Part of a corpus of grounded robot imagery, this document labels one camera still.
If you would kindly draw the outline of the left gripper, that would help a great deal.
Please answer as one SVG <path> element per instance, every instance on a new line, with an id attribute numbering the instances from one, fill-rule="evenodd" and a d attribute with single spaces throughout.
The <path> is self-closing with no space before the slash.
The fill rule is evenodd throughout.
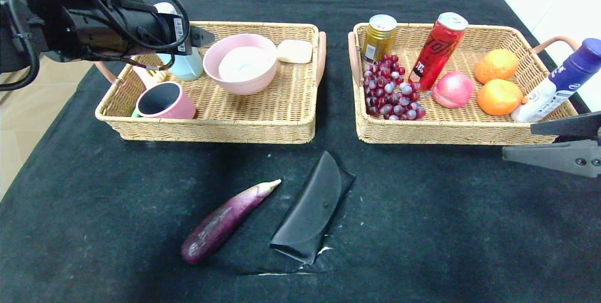
<path id="1" fill-rule="evenodd" d="M 183 17 L 176 14 L 174 8 L 153 8 L 152 10 L 122 9 L 122 17 L 126 30 L 138 42 L 151 46 L 170 45 L 167 50 L 150 49 L 134 42 L 129 42 L 131 49 L 127 54 L 171 54 L 186 55 L 190 46 L 200 48 L 208 47 L 215 41 L 215 35 L 205 29 L 190 27 L 190 41 L 184 39 L 178 46 L 172 44 L 177 42 L 185 33 Z"/>

